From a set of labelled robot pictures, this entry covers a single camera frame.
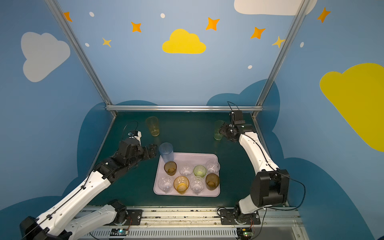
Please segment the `lilac plastic tray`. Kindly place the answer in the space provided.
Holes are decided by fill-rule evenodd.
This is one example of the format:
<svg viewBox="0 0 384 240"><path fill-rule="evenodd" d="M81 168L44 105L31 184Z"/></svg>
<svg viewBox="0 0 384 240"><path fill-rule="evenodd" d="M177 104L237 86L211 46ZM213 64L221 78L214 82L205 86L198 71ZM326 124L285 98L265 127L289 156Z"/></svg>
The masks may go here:
<svg viewBox="0 0 384 240"><path fill-rule="evenodd" d="M174 153L174 161L160 157L154 193L163 196L218 197L220 164L214 154Z"/></svg>

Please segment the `tall blue frosted glass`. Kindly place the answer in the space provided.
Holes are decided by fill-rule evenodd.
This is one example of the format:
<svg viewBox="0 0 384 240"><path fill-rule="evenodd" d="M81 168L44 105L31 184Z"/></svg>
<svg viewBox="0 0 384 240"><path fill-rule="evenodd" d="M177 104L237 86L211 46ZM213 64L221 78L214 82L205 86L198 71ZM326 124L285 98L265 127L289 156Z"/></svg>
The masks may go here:
<svg viewBox="0 0 384 240"><path fill-rule="evenodd" d="M174 148L170 143L162 143L159 146L159 152L165 163L174 161Z"/></svg>

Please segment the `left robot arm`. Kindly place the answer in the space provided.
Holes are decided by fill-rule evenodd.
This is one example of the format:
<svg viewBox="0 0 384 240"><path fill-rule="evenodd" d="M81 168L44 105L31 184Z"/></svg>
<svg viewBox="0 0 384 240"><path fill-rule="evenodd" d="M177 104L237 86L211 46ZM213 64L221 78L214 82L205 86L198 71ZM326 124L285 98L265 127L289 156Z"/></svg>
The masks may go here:
<svg viewBox="0 0 384 240"><path fill-rule="evenodd" d="M122 140L118 150L98 163L86 179L66 197L38 217L27 217L20 223L24 240L78 240L85 234L113 223L123 225L128 219L127 208L113 200L82 218L75 216L99 193L123 177L139 162L153 159L156 144L141 145L140 136Z"/></svg>

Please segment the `small green glass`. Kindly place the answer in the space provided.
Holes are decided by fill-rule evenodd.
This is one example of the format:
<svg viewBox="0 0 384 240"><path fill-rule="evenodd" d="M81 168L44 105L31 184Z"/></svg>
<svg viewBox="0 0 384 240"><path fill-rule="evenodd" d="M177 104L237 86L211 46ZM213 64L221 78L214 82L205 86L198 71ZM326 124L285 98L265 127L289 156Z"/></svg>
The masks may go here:
<svg viewBox="0 0 384 240"><path fill-rule="evenodd" d="M203 178L207 174L207 169L203 165L197 165L194 167L194 175L196 177Z"/></svg>

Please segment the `dark amber dimpled glass back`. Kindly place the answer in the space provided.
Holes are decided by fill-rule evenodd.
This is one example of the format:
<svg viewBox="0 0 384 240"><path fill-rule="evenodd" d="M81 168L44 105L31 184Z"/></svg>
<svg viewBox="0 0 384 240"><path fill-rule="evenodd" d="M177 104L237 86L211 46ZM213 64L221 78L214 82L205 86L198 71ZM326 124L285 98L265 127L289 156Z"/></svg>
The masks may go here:
<svg viewBox="0 0 384 240"><path fill-rule="evenodd" d="M164 170L167 175L173 176L177 172L177 164L173 161L166 162L164 165Z"/></svg>

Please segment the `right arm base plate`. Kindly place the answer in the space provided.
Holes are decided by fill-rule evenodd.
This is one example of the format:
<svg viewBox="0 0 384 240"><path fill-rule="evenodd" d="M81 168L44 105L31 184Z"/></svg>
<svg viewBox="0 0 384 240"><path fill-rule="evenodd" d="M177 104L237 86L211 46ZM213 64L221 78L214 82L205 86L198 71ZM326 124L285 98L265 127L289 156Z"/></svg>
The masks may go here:
<svg viewBox="0 0 384 240"><path fill-rule="evenodd" d="M222 225L260 225L261 219L259 213L251 213L247 215L235 214L234 209L219 208L217 214Z"/></svg>

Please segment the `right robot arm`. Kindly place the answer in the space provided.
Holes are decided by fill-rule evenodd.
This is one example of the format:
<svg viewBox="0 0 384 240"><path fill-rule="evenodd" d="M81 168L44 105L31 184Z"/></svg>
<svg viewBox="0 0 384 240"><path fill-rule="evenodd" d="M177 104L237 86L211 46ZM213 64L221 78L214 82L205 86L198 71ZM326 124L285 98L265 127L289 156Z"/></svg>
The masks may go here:
<svg viewBox="0 0 384 240"><path fill-rule="evenodd" d="M254 126L244 120L243 112L231 111L230 122L224 123L219 132L244 148L255 170L250 194L239 200L235 207L236 215L242 217L263 207L285 203L289 191L289 173L274 163L262 146Z"/></svg>

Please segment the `clear faceted glass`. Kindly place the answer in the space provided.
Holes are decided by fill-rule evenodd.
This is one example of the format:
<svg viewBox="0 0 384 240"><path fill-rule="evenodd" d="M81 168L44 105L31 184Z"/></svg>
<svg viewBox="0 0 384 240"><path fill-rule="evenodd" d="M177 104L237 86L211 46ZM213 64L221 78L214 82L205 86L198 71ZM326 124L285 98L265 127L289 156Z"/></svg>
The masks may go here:
<svg viewBox="0 0 384 240"><path fill-rule="evenodd" d="M190 180L190 189L196 195L199 195L205 189L205 181L201 177L192 177Z"/></svg>
<svg viewBox="0 0 384 240"><path fill-rule="evenodd" d="M206 169L208 173L217 174L220 171L220 164L217 160L210 160L206 163Z"/></svg>

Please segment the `dark amber dimpled glass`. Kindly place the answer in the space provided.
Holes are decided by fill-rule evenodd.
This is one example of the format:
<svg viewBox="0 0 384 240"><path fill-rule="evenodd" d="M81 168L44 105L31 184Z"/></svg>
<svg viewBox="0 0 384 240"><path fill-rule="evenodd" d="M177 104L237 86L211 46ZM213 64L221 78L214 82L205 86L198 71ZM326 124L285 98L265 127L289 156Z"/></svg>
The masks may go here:
<svg viewBox="0 0 384 240"><path fill-rule="evenodd" d="M215 173L210 173L206 176L206 187L208 190L215 190L220 184L220 177Z"/></svg>
<svg viewBox="0 0 384 240"><path fill-rule="evenodd" d="M173 161L166 162L164 165L164 170L167 175L173 176L177 172L177 164Z"/></svg>

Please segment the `tall amber glass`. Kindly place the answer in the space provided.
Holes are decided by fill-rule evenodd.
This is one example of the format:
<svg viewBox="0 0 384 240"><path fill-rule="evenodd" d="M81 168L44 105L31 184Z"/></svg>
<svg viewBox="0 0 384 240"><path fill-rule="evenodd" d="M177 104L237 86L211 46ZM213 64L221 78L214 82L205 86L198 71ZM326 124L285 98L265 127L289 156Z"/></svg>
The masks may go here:
<svg viewBox="0 0 384 240"><path fill-rule="evenodd" d="M160 135L160 125L159 119L155 116L151 116L146 119L146 125L149 128L149 131L153 137Z"/></svg>

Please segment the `short orange glass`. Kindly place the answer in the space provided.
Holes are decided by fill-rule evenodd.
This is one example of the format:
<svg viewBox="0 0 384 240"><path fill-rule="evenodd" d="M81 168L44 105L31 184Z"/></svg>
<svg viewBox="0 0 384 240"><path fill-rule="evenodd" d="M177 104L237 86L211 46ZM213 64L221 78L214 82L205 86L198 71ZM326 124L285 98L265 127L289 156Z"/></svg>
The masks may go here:
<svg viewBox="0 0 384 240"><path fill-rule="evenodd" d="M184 194L189 188L189 179L185 176L179 176L174 180L174 188L179 194Z"/></svg>

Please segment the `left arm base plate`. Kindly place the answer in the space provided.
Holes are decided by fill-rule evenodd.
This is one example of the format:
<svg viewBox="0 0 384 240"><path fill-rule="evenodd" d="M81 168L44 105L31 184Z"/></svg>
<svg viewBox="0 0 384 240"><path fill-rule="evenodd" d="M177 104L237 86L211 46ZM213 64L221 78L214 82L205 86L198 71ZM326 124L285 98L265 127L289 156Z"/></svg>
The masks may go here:
<svg viewBox="0 0 384 240"><path fill-rule="evenodd" d="M141 223L143 210L128 209L118 212L114 225L116 226L138 226Z"/></svg>

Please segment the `dark amber dimpled glass front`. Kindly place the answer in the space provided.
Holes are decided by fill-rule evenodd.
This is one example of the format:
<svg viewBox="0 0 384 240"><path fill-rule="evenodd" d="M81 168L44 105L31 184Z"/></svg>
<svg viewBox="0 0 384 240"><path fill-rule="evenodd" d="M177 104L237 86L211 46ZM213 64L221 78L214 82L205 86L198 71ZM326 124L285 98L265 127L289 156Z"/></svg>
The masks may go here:
<svg viewBox="0 0 384 240"><path fill-rule="evenodd" d="M208 190L215 190L220 184L220 177L215 173L210 173L206 176L206 187Z"/></svg>

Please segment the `tall green glass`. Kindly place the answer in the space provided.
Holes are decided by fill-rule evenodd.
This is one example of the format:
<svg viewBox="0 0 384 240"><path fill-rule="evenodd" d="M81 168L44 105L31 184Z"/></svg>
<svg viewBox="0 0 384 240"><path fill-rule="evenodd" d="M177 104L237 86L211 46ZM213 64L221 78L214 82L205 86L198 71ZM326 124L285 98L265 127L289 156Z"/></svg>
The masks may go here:
<svg viewBox="0 0 384 240"><path fill-rule="evenodd" d="M225 122L222 121L222 120L218 120L215 122L215 125L214 125L214 139L217 140L217 141L220 141L222 138L223 138L223 135L220 133L220 129L222 127L222 125L224 124Z"/></svg>

